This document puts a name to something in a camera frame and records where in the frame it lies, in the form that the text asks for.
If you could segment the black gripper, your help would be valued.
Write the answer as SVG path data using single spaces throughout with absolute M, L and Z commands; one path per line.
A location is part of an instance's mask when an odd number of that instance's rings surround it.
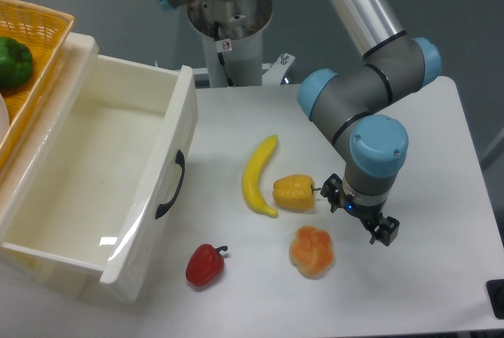
M 327 199 L 332 213 L 343 209 L 356 217 L 370 233 L 370 244 L 380 242 L 389 246 L 397 237 L 400 222 L 393 217 L 385 217 L 381 212 L 387 194 L 363 195 L 353 188 L 342 187 L 342 180 L 335 173 L 323 183 L 320 194 Z

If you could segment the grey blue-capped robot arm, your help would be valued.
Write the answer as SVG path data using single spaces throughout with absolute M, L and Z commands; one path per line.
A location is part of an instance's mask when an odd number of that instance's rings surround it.
M 211 87 L 266 85 L 262 32 L 271 0 L 157 0 L 166 9 L 185 6 L 204 47 Z M 301 83 L 297 100 L 345 163 L 321 194 L 333 210 L 356 217 L 372 241 L 389 245 L 399 223 L 382 213 L 409 144 L 405 128 L 386 117 L 387 106 L 435 80 L 442 68 L 436 46 L 410 38 L 386 0 L 331 0 L 364 65 L 339 76 L 321 69 Z

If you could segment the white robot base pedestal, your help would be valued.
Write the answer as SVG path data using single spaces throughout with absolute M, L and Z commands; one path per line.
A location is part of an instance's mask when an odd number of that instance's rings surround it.
M 211 87 L 276 86 L 287 82 L 295 56 L 263 60 L 263 33 L 272 0 L 194 0 L 188 19 L 202 39 Z

